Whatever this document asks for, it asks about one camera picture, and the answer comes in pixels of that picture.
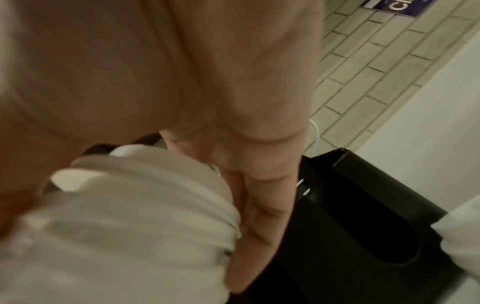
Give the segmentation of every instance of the black trash can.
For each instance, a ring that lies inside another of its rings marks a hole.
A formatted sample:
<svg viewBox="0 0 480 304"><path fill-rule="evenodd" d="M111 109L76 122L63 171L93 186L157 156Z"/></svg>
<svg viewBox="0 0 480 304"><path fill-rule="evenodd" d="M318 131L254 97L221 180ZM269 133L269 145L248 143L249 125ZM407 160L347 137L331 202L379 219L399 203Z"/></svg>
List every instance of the black trash can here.
<svg viewBox="0 0 480 304"><path fill-rule="evenodd" d="M276 257L229 303L434 304L464 278L430 227L446 212L351 151L304 157L300 178Z"/></svg>

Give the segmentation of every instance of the finger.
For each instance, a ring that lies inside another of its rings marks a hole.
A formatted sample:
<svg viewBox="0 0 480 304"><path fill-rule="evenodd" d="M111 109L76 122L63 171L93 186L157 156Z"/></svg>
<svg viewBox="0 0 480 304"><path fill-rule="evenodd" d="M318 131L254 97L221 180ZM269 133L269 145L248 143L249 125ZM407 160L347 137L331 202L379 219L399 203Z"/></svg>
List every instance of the finger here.
<svg viewBox="0 0 480 304"><path fill-rule="evenodd" d="M271 181L245 179L256 210L228 266L226 284L232 292L245 290L275 255L292 213L297 178L295 171Z"/></svg>
<svg viewBox="0 0 480 304"><path fill-rule="evenodd" d="M240 215L243 215L248 199L248 192L247 188L245 187L244 175L241 173L236 173L220 168L220 176L226 181L226 183L230 187L233 196L234 206L240 212Z"/></svg>

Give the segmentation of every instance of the hand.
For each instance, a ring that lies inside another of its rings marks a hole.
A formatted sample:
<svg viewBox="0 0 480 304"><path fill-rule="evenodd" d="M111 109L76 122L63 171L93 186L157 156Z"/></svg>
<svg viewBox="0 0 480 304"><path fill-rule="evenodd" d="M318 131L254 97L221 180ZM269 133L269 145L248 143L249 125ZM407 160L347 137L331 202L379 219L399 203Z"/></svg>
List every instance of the hand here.
<svg viewBox="0 0 480 304"><path fill-rule="evenodd" d="M217 165L243 216L226 280L244 290L292 211L321 2L10 4L15 17L0 21L3 107L61 144L123 144L162 130L169 149Z"/></svg>

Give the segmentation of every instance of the blue sign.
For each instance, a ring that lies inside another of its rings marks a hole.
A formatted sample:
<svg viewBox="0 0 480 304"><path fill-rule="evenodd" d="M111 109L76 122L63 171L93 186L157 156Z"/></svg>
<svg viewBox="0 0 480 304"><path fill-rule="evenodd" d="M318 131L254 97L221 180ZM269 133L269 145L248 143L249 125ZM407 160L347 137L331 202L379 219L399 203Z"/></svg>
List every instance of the blue sign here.
<svg viewBox="0 0 480 304"><path fill-rule="evenodd" d="M435 0L366 0L362 6L383 12L417 17Z"/></svg>

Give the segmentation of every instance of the white cable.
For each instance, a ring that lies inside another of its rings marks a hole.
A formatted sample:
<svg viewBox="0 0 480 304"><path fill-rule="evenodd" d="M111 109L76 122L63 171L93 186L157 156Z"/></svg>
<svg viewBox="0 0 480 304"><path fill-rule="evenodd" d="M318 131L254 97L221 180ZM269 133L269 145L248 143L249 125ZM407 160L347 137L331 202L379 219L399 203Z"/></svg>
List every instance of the white cable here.
<svg viewBox="0 0 480 304"><path fill-rule="evenodd" d="M0 264L0 302L223 304L240 215L226 182L166 150L122 146L60 170Z"/></svg>
<svg viewBox="0 0 480 304"><path fill-rule="evenodd" d="M310 119L309 121L315 129L315 142L313 144L313 150L315 151L315 154L320 154L320 129L315 121L313 121L312 119Z"/></svg>

